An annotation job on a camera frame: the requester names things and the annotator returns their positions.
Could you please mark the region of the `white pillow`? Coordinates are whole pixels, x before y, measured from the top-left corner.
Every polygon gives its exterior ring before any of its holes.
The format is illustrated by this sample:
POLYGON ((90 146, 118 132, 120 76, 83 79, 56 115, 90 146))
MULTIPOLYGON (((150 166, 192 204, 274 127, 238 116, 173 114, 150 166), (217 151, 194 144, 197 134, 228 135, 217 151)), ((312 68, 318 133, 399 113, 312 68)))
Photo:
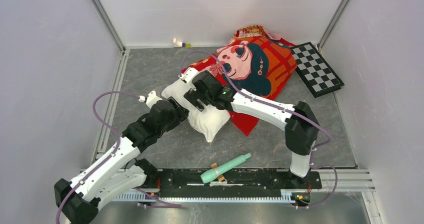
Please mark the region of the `white pillow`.
POLYGON ((176 80, 168 85, 161 93, 165 98, 174 98, 182 107, 189 111, 187 120, 190 126, 204 135, 206 142, 213 142, 220 129, 229 121, 230 114, 227 110, 219 110, 212 105, 204 106, 198 110, 185 97, 184 94, 191 89, 191 85, 182 80, 176 80))

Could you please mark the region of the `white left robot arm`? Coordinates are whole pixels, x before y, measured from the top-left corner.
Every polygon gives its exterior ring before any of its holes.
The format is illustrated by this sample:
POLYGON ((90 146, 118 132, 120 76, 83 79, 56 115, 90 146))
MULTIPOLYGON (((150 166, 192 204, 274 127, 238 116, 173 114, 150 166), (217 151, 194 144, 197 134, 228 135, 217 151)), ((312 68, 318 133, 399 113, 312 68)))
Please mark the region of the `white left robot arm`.
POLYGON ((90 223, 107 203, 122 193, 156 184, 156 169, 146 160, 140 160, 123 173, 118 171, 164 133, 185 121, 188 110, 174 98, 149 97, 146 104, 149 113, 131 123, 100 159, 70 181, 62 178, 54 185, 59 211, 71 223, 90 223))

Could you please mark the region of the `pink red patterned pillowcase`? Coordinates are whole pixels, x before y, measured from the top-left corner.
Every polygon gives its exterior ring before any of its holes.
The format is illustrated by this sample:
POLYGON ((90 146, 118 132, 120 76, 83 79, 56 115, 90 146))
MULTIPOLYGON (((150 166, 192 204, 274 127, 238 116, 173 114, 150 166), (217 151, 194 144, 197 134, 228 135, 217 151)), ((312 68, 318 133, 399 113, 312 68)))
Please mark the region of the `pink red patterned pillowcase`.
POLYGON ((249 25, 237 30, 212 57, 194 62, 191 67, 210 71, 223 85, 230 77, 239 88, 275 100, 297 68, 293 46, 261 25, 249 25))

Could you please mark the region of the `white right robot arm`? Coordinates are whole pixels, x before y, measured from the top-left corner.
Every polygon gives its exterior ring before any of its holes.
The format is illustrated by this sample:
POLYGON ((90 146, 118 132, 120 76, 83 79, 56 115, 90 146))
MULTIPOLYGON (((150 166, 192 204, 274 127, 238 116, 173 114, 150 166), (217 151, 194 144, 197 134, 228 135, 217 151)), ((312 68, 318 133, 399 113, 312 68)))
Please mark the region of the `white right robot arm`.
POLYGON ((188 85, 184 97, 202 111, 207 105, 266 121, 285 133, 291 151, 289 182, 301 188, 309 181, 311 151, 318 137, 319 124, 308 104, 284 104, 259 97, 230 84, 223 85, 210 72, 188 68, 179 78, 188 85))

